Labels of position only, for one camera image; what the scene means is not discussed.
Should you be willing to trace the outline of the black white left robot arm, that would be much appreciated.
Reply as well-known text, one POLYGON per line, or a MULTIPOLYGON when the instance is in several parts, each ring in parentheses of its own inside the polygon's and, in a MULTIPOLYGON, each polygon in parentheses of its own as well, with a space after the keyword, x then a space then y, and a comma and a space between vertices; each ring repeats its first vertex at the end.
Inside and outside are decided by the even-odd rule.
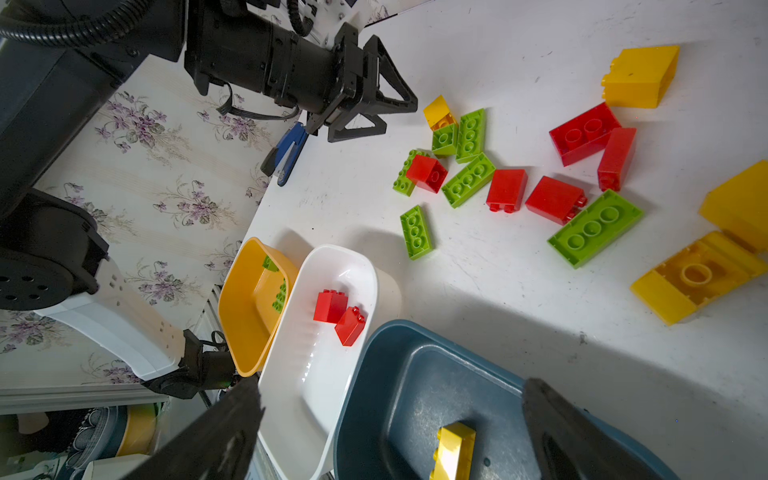
MULTIPOLYGON (((221 116, 226 88, 199 97, 182 77, 180 60, 150 60, 36 188, 91 215, 128 284, 183 330, 224 282, 270 184, 257 163, 296 121, 221 116)), ((138 382, 69 326, 1 310, 2 394, 138 382)))

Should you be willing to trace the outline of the small green lego brick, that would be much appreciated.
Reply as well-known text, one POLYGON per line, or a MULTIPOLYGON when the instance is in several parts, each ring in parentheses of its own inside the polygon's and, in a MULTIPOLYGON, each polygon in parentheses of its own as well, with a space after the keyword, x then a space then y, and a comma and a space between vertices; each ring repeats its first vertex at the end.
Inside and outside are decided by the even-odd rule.
POLYGON ((277 265, 272 261, 272 259, 268 255, 266 255, 264 257, 264 260, 263 260, 263 263, 262 263, 262 267, 265 270, 272 271, 272 272, 278 272, 279 271, 279 268, 277 267, 277 265))

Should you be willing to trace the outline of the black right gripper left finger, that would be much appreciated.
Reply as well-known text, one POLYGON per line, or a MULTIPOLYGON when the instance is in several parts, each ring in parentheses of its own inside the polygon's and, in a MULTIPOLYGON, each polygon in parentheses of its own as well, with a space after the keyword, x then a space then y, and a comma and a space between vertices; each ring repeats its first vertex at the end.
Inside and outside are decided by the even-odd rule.
POLYGON ((244 479, 264 416, 258 380, 248 377, 128 479, 244 479))

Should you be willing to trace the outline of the long green lego brick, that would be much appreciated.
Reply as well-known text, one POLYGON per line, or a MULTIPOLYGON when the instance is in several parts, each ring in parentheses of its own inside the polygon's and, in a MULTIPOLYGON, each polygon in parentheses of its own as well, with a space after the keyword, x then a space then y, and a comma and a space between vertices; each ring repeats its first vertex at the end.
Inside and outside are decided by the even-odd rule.
POLYGON ((281 313, 283 311, 285 301, 287 298, 286 293, 287 293, 287 286, 286 286, 286 282, 283 281, 272 303, 272 308, 278 313, 281 313))

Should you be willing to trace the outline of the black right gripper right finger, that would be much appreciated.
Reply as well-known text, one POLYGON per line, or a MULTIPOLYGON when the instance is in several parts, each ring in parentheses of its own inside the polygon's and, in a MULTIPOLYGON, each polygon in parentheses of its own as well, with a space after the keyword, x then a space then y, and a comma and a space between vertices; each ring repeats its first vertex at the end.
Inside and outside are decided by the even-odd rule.
POLYGON ((522 409, 543 479, 658 479, 544 380, 527 380, 522 409))

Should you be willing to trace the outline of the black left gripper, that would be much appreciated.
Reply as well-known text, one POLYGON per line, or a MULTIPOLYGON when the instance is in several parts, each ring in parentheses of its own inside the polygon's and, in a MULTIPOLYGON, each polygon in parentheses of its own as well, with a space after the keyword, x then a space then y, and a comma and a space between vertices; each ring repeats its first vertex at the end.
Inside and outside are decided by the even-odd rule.
MULTIPOLYGON (((330 123, 330 143, 383 135, 387 123, 377 114, 417 110, 415 93, 378 36, 368 39, 362 54, 360 111, 343 110, 330 123)), ((316 45, 250 12, 244 1, 191 1, 185 70, 203 96, 212 84, 232 84, 282 107, 320 113, 342 67, 339 46, 316 45)))

